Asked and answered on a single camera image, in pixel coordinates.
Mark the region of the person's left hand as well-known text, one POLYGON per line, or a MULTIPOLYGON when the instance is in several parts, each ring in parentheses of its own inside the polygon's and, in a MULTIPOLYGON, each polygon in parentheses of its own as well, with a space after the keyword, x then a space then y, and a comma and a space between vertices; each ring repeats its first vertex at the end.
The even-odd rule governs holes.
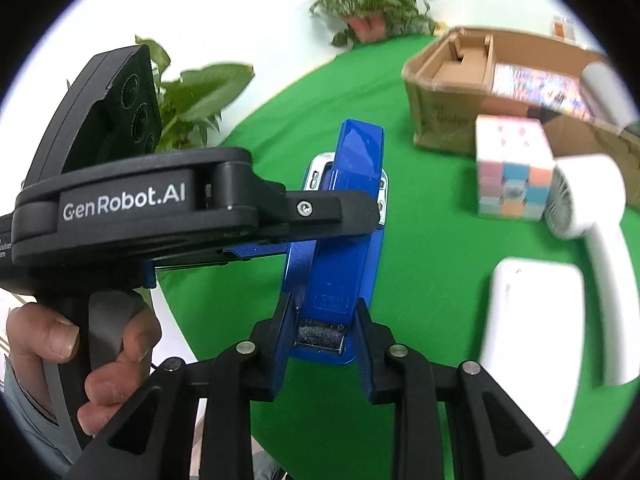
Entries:
MULTIPOLYGON (((18 382, 40 408, 52 414, 43 364, 70 362, 79 348, 79 328, 61 313, 30 302, 11 311, 6 334, 18 382)), ((96 436, 149 376, 152 350, 161 336, 160 322, 150 307, 128 322, 122 335, 124 350, 85 380, 88 401, 77 411, 85 434, 96 436)))

